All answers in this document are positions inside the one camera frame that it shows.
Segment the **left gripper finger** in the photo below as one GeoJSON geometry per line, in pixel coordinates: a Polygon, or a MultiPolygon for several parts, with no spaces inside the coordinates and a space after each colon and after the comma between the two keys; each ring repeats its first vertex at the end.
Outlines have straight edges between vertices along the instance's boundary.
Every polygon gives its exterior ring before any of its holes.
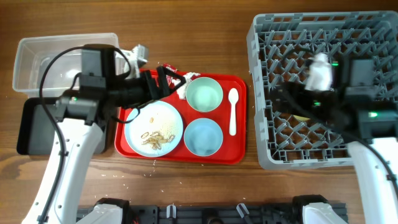
{"type": "Polygon", "coordinates": [[[180,83],[180,80],[177,78],[173,78],[171,86],[177,86],[180,83]]]}
{"type": "Polygon", "coordinates": [[[164,98],[170,95],[169,84],[167,83],[167,74],[163,66],[157,67],[158,83],[160,89],[160,97],[164,98]]]}

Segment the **yellow plastic cup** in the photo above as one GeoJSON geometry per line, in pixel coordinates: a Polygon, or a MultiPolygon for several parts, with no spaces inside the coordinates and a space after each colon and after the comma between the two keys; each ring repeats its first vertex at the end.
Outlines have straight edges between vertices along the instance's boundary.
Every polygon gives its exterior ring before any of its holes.
{"type": "Polygon", "coordinates": [[[310,120],[310,118],[306,118],[306,117],[298,116],[298,115],[294,115],[294,118],[295,118],[296,120],[302,121],[302,122],[310,120]]]}

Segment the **mint green bowl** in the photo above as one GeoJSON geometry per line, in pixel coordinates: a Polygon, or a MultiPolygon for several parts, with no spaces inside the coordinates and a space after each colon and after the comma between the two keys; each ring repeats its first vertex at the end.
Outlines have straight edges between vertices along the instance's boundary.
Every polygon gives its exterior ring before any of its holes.
{"type": "Polygon", "coordinates": [[[207,113],[219,107],[223,101],[223,89],[212,78],[196,78],[187,87],[186,100],[194,110],[207,113]]]}

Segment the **white plastic spoon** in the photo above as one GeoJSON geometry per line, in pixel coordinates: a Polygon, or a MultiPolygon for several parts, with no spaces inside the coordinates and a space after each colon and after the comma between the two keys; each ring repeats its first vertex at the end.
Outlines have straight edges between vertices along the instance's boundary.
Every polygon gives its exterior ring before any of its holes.
{"type": "Polygon", "coordinates": [[[228,100],[231,104],[231,114],[229,120],[229,134],[231,136],[236,135],[236,103],[239,100],[239,94],[237,89],[232,88],[228,94],[228,100]]]}

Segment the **light blue bowl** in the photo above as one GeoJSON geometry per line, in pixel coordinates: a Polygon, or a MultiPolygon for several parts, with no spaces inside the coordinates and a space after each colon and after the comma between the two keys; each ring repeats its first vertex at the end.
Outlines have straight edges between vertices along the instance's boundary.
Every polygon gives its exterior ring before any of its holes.
{"type": "Polygon", "coordinates": [[[186,148],[192,154],[199,157],[208,157],[221,148],[223,132],[212,119],[198,118],[186,127],[183,140],[186,148]]]}

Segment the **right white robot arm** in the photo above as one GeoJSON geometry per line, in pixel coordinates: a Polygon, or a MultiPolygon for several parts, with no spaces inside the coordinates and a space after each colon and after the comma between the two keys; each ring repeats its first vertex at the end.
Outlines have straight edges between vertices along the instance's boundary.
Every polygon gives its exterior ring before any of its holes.
{"type": "Polygon", "coordinates": [[[270,92],[277,111],[308,118],[347,145],[366,223],[397,223],[397,103],[379,101],[371,57],[310,57],[305,84],[270,92]]]}

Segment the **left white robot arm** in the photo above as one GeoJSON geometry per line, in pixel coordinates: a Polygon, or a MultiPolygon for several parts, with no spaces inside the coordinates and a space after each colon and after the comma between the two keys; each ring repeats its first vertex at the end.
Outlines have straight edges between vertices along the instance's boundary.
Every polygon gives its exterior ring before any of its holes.
{"type": "Polygon", "coordinates": [[[51,113],[44,96],[41,105],[55,130],[53,146],[39,191],[24,223],[77,223],[77,210],[86,173],[95,149],[103,140],[104,127],[116,108],[141,108],[170,96],[186,82],[185,77],[157,67],[158,79],[150,71],[132,68],[116,73],[115,55],[119,48],[87,44],[81,50],[81,72],[56,101],[51,113]]]}

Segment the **grey dishwasher rack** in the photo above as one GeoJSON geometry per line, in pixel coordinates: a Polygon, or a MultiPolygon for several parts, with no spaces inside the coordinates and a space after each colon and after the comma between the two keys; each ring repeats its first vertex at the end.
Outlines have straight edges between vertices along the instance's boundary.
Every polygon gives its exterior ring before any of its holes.
{"type": "Polygon", "coordinates": [[[276,111],[269,92],[283,82],[305,83],[305,61],[324,53],[372,57],[380,100],[397,101],[397,13],[303,12],[256,15],[246,36],[253,80],[257,156],[263,169],[350,166],[343,138],[311,121],[276,111]]]}

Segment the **crumpled white napkin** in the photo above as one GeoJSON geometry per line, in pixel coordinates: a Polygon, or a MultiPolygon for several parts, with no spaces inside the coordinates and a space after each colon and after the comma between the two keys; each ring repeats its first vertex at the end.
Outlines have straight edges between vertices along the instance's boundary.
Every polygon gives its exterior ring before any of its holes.
{"type": "Polygon", "coordinates": [[[177,89],[177,95],[180,100],[184,100],[186,98],[187,87],[194,78],[197,78],[200,75],[201,75],[200,73],[195,73],[195,72],[188,72],[183,75],[183,77],[185,78],[185,83],[177,89]]]}

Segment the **red snack wrapper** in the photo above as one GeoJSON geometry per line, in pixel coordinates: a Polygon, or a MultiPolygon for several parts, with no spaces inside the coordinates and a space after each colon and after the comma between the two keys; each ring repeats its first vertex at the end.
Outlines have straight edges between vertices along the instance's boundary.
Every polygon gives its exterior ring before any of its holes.
{"type": "MultiPolygon", "coordinates": [[[[173,65],[167,64],[167,63],[163,63],[162,66],[170,72],[176,73],[178,71],[178,69],[176,67],[174,67],[173,65]]],[[[167,81],[168,86],[172,85],[172,80],[173,80],[173,78],[170,75],[166,75],[166,81],[167,81]]]]}

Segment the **light blue plate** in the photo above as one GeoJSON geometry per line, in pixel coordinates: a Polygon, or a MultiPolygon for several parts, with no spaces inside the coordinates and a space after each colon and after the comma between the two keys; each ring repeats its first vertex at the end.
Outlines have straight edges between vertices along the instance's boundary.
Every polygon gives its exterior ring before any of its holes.
{"type": "Polygon", "coordinates": [[[183,135],[180,113],[164,101],[133,109],[127,121],[124,125],[127,144],[140,156],[164,156],[178,146],[183,135]]]}

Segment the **red serving tray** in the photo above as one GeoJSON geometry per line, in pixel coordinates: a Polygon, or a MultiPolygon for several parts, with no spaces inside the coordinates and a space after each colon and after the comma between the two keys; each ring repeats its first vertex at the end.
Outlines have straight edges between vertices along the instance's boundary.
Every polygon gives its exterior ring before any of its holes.
{"type": "Polygon", "coordinates": [[[246,150],[247,86],[243,79],[234,75],[202,73],[201,76],[215,79],[221,85],[224,97],[228,97],[230,89],[237,89],[239,100],[236,104],[236,135],[231,136],[229,134],[231,104],[227,98],[221,102],[220,106],[215,109],[215,111],[209,113],[200,113],[191,108],[185,100],[179,99],[178,95],[174,93],[172,96],[164,99],[164,101],[177,109],[182,117],[184,125],[188,125],[197,118],[212,119],[222,129],[224,139],[220,150],[212,156],[196,156],[188,150],[184,143],[180,142],[172,152],[164,156],[160,156],[158,159],[163,161],[227,165],[236,164],[242,160],[246,150]]]}

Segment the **food scraps on plate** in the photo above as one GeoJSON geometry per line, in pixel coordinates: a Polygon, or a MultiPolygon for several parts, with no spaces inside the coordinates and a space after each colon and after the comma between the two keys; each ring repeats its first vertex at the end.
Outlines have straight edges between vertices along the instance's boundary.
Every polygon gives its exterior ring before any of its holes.
{"type": "Polygon", "coordinates": [[[146,132],[141,134],[142,145],[149,145],[155,151],[175,138],[173,123],[150,117],[146,132]]]}

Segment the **clear plastic bin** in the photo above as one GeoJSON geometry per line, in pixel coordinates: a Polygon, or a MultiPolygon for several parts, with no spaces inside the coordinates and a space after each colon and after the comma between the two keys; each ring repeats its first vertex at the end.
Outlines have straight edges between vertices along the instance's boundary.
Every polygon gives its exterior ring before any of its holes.
{"type": "MultiPolygon", "coordinates": [[[[60,52],[86,44],[108,44],[119,47],[115,33],[55,35],[30,37],[19,42],[14,62],[13,90],[29,98],[39,96],[42,75],[60,52]]],[[[72,84],[81,71],[81,50],[61,56],[50,67],[43,87],[44,97],[58,97],[72,84]]]]}

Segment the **black plastic tray bin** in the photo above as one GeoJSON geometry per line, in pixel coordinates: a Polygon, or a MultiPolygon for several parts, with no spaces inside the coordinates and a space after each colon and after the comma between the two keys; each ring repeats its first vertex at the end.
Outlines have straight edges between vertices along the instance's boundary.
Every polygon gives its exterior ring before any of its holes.
{"type": "Polygon", "coordinates": [[[53,119],[59,123],[67,118],[82,119],[83,123],[89,126],[96,123],[103,131],[103,135],[94,152],[100,154],[106,150],[109,121],[101,114],[99,101],[62,95],[58,98],[29,98],[24,103],[17,141],[19,154],[50,154],[57,132],[42,103],[45,103],[53,119]]]}

